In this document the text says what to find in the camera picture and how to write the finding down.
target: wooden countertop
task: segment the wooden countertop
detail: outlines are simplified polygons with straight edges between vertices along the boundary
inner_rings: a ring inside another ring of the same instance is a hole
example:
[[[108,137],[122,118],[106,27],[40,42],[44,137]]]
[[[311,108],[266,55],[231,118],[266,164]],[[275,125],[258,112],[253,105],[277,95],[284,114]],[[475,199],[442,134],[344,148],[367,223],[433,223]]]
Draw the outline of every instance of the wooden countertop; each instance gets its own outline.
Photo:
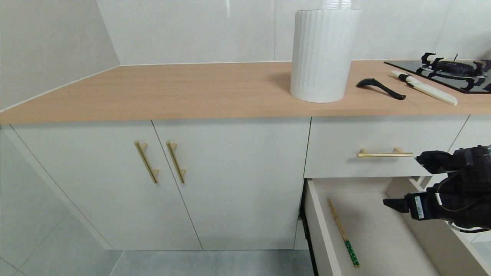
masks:
[[[353,61],[345,97],[316,104],[290,95],[290,62],[120,66],[7,109],[0,123],[491,113],[491,95],[466,95],[418,78],[457,97],[451,106],[390,77],[395,69],[383,60]],[[357,88],[364,78],[407,97]]]

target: gold handle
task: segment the gold handle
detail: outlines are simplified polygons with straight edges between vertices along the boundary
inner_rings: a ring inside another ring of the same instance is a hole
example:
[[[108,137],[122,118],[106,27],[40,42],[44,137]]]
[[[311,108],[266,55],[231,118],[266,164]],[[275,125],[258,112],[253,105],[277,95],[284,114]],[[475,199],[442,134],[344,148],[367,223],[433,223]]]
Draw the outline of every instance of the gold handle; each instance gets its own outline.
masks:
[[[174,163],[174,166],[176,167],[177,175],[179,176],[179,179],[181,180],[181,183],[184,184],[184,174],[186,173],[186,169],[181,169],[179,168],[179,164],[177,163],[176,155],[174,154],[174,150],[177,147],[176,143],[171,144],[170,141],[165,142],[167,145],[167,149],[169,150],[170,157],[172,158],[172,162]]]
[[[140,142],[135,141],[135,147],[138,153],[140,154],[141,159],[143,160],[143,163],[145,164],[145,167],[148,170],[148,173],[150,173],[150,176],[152,177],[153,182],[156,184],[157,183],[157,173],[159,173],[159,169],[155,169],[152,172],[152,169],[150,168],[150,165],[148,164],[147,158],[145,157],[145,154],[143,151],[147,148],[147,143],[143,143],[143,145],[140,146]]]
[[[403,152],[401,148],[395,148],[392,153],[367,153],[366,149],[360,149],[357,157],[413,157],[412,152]]]

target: chopstick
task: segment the chopstick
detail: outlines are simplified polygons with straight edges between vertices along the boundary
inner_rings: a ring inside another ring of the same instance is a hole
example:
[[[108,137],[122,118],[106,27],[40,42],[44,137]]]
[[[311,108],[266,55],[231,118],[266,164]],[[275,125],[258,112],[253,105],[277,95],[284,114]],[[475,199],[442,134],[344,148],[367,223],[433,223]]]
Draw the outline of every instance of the chopstick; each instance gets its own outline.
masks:
[[[331,209],[332,216],[334,217],[334,221],[336,221],[336,225],[338,226],[339,232],[341,233],[341,237],[343,238],[344,245],[346,245],[346,249],[348,250],[348,253],[350,254],[351,261],[353,262],[353,265],[355,267],[360,267],[360,263],[358,262],[358,259],[356,258],[355,251],[353,250],[353,247],[351,246],[351,243],[348,240],[348,236],[346,236],[346,233],[344,232],[343,226],[341,226],[341,222],[339,221],[339,217],[336,213],[336,210],[334,209],[334,206],[332,205],[331,200],[327,199],[327,202],[329,203],[329,208]]]

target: ribbed white container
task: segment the ribbed white container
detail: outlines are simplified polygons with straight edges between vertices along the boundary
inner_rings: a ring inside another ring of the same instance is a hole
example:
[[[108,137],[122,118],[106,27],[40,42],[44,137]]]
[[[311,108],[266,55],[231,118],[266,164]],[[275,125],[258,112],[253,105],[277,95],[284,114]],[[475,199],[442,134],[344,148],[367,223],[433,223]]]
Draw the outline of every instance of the ribbed white container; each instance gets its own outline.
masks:
[[[356,9],[303,10],[295,14],[290,84],[294,97],[314,103],[343,98],[360,15]]]

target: cabinet door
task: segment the cabinet door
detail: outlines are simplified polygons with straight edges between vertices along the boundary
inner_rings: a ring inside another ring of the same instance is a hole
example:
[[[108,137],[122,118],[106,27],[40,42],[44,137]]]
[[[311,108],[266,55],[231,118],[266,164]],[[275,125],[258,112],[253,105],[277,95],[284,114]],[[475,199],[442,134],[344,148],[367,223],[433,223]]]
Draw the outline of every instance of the cabinet door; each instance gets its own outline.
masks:
[[[154,121],[203,249],[293,249],[310,118]]]
[[[491,115],[471,115],[449,152],[454,153],[459,148],[489,144],[491,144]]]
[[[151,121],[13,127],[114,249],[201,249]],[[136,140],[147,143],[157,184]]]

